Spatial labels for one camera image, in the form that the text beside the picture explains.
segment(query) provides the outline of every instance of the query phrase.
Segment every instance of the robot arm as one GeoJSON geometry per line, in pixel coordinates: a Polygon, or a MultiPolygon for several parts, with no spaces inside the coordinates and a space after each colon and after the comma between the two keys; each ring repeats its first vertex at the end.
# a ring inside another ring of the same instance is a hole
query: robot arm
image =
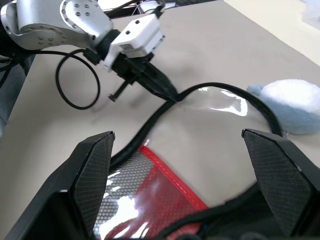
{"type": "Polygon", "coordinates": [[[102,11],[96,0],[15,0],[1,8],[3,25],[0,41],[10,41],[0,48],[0,55],[14,58],[59,45],[87,49],[84,56],[105,69],[115,71],[125,80],[116,94],[139,82],[152,94],[174,100],[176,89],[150,60],[163,41],[158,20],[161,8],[135,19],[122,31],[102,11]]]}

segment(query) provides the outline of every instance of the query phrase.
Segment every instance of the stuffed toy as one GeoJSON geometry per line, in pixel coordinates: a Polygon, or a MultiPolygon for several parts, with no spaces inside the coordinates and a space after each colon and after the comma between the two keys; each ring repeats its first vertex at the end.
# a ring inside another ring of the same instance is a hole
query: stuffed toy
{"type": "Polygon", "coordinates": [[[266,86],[249,85],[247,91],[274,112],[285,132],[302,135],[320,131],[320,87],[317,85],[286,79],[266,86]]]}

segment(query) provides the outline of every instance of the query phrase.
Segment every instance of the beige table surface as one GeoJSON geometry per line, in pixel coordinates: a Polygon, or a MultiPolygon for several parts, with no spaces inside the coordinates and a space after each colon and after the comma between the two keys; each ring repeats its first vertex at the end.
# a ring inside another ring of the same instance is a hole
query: beige table surface
{"type": "MultiPolygon", "coordinates": [[[[275,1],[268,11],[262,11],[252,2],[243,0],[246,7],[239,8],[249,16],[260,11],[256,21],[261,25],[268,22],[270,14],[277,16],[280,11],[275,1]]],[[[296,7],[290,4],[295,0],[279,2],[286,3],[285,9],[296,7]]],[[[283,19],[293,16],[288,12],[283,13],[283,19]]],[[[134,18],[136,16],[116,19],[115,27],[121,30],[134,18]]],[[[268,32],[222,1],[170,9],[160,21],[166,39],[152,62],[168,75],[179,91],[204,82],[224,82],[243,89],[252,83],[268,84],[289,78],[319,82],[319,59],[310,55],[310,48],[317,51],[317,46],[309,44],[309,48],[301,51],[315,64],[269,33],[275,34],[273,30],[279,28],[279,22],[274,28],[266,24],[268,32]]],[[[287,25],[292,27],[287,34],[293,35],[294,24],[288,20],[287,25]]],[[[319,37],[319,32],[309,30],[304,30],[301,39],[319,37]]],[[[70,52],[74,48],[54,49],[70,52]]],[[[115,154],[163,102],[138,84],[128,87],[116,103],[109,102],[108,94],[122,81],[99,65],[95,67],[102,87],[99,102],[89,110],[73,109],[64,103],[55,86],[59,60],[58,56],[47,55],[35,58],[0,139],[0,239],[78,142],[113,130],[115,154]]],[[[61,71],[61,85],[70,100],[79,105],[89,103],[96,92],[90,71],[73,60],[61,71]]],[[[211,88],[195,92],[170,111],[148,138],[148,147],[209,206],[234,197],[255,181],[241,129],[268,130],[263,118],[243,99],[225,96],[222,91],[211,88]]],[[[290,138],[320,166],[318,135],[290,138]]]]}

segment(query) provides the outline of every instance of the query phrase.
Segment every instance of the red trim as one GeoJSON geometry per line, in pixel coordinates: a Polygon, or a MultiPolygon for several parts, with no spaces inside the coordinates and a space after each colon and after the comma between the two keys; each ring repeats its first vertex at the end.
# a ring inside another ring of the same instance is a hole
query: red trim
{"type": "Polygon", "coordinates": [[[155,153],[146,146],[139,151],[150,159],[159,171],[182,193],[197,210],[207,209],[208,206],[188,187],[155,153]]]}

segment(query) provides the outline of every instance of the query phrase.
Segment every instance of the clear plastic sheet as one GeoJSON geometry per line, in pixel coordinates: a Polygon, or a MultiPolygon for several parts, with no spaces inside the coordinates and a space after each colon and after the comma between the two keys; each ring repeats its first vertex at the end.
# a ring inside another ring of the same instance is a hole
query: clear plastic sheet
{"type": "MultiPolygon", "coordinates": [[[[191,93],[164,114],[139,152],[110,173],[95,235],[154,237],[170,223],[243,192],[256,181],[244,128],[269,131],[259,111],[227,90],[191,93]]],[[[199,229],[189,225],[168,239],[199,229]]]]}

